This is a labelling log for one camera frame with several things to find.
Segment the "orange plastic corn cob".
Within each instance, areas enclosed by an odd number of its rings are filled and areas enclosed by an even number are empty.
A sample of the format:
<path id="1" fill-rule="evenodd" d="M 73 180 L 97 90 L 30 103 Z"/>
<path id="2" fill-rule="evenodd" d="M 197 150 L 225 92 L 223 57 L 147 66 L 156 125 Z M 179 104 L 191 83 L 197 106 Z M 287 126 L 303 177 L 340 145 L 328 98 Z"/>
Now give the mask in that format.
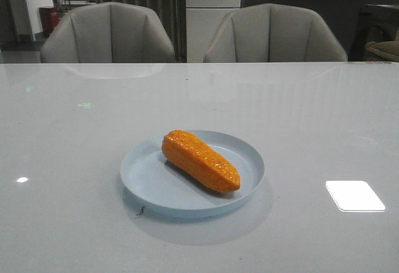
<path id="1" fill-rule="evenodd" d="M 229 193 L 241 187 L 236 167 L 191 132 L 169 132 L 163 137 L 161 150 L 172 164 L 213 191 Z"/>

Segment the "light blue round plate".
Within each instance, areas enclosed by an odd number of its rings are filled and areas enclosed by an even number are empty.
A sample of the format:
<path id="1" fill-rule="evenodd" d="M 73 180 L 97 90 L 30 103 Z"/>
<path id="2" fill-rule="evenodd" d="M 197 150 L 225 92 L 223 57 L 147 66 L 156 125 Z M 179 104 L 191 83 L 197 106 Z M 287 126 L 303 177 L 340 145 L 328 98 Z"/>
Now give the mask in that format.
<path id="1" fill-rule="evenodd" d="M 192 132 L 236 167 L 241 187 L 226 194 L 204 187 L 166 159 L 161 151 L 163 135 L 157 135 L 130 150 L 120 166 L 124 186 L 140 206 L 167 216 L 206 218 L 229 213 L 252 198 L 265 172 L 259 152 L 232 135 Z"/>

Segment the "right beige upholstered chair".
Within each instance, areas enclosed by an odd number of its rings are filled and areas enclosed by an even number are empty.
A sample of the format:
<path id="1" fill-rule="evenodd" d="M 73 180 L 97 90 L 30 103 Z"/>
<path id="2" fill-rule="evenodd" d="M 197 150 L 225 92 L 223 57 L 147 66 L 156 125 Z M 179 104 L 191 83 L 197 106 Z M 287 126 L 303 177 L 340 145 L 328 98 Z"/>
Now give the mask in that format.
<path id="1" fill-rule="evenodd" d="M 225 15 L 203 61 L 345 62 L 347 54 L 315 11 L 267 3 Z"/>

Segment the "beige upholstered chair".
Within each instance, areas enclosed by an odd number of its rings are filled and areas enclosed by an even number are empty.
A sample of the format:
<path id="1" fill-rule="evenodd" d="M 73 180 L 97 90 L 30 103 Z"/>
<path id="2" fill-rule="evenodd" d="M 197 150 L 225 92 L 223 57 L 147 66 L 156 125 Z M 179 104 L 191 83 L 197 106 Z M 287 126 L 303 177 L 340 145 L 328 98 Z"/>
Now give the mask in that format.
<path id="1" fill-rule="evenodd" d="M 43 63 L 172 63 L 175 51 L 150 8 L 105 2 L 77 7 L 41 47 Z"/>
<path id="2" fill-rule="evenodd" d="M 225 15 L 203 61 L 345 62 L 347 54 L 315 11 L 267 3 Z"/>

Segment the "left beige upholstered chair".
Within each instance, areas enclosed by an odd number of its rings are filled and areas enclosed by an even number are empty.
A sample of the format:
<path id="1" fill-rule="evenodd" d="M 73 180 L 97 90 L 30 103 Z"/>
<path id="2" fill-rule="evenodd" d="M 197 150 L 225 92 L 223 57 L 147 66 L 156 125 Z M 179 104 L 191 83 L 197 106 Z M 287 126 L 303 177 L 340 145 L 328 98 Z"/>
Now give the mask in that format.
<path id="1" fill-rule="evenodd" d="M 43 63 L 172 63 L 175 51 L 150 8 L 105 2 L 77 7 L 41 47 Z"/>

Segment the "red trash bin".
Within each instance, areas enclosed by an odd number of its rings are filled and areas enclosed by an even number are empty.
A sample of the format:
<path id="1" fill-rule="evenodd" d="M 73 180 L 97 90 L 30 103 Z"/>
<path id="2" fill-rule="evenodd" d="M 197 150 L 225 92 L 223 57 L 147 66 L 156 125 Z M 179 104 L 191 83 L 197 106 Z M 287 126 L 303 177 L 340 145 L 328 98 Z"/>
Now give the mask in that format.
<path id="1" fill-rule="evenodd" d="M 50 6 L 40 7 L 39 14 L 41 17 L 44 36 L 49 37 L 60 21 L 57 8 Z"/>

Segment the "dark side table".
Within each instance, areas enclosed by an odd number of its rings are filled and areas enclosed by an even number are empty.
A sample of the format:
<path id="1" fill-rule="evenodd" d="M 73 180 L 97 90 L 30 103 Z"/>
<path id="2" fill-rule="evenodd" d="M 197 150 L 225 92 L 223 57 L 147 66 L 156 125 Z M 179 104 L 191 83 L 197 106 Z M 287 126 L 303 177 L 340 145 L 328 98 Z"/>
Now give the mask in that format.
<path id="1" fill-rule="evenodd" d="M 364 5 L 358 13 L 349 60 L 365 60 L 368 42 L 394 41 L 397 34 L 398 5 Z"/>

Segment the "beige cushion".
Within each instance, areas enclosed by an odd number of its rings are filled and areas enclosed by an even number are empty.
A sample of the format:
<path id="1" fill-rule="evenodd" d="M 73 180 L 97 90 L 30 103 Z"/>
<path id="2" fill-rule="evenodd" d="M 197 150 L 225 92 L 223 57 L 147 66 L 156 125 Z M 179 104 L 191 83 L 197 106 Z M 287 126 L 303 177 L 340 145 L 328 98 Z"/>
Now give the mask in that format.
<path id="1" fill-rule="evenodd" d="M 368 42 L 366 58 L 372 61 L 398 62 L 398 41 Z"/>

